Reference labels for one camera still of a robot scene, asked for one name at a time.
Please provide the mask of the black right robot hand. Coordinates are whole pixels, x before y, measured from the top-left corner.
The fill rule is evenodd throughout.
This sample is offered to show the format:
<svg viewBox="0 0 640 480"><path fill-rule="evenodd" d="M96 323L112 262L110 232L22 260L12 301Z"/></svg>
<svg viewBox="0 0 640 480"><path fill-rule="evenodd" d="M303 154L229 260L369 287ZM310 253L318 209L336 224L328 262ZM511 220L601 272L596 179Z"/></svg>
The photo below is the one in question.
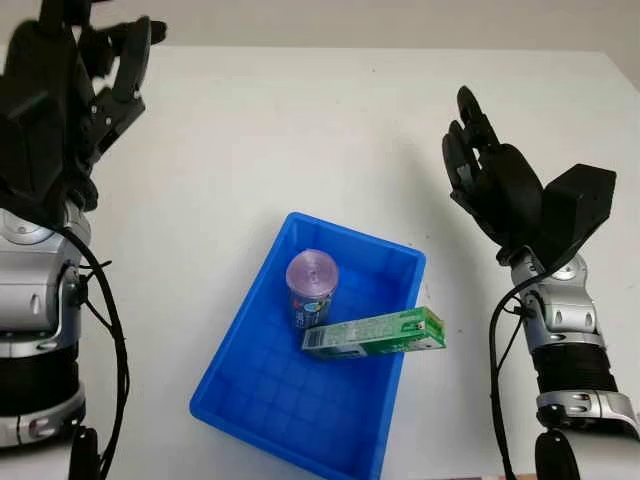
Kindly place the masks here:
<svg viewBox="0 0 640 480"><path fill-rule="evenodd" d="M522 153L499 140L468 87L456 101L460 118L442 140L451 198L501 248L518 249L540 226L541 182Z"/></svg>

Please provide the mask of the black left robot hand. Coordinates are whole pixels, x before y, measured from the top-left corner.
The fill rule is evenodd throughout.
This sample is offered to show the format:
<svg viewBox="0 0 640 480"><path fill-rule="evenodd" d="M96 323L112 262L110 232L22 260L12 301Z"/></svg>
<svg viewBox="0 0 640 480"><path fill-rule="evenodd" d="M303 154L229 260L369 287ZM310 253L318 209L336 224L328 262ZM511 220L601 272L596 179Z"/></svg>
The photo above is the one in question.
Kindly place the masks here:
<svg viewBox="0 0 640 480"><path fill-rule="evenodd" d="M97 207L94 164L142 115L140 90L167 26L102 29L89 1L45 1L14 31L1 75L1 207L59 228L69 203Z"/></svg>

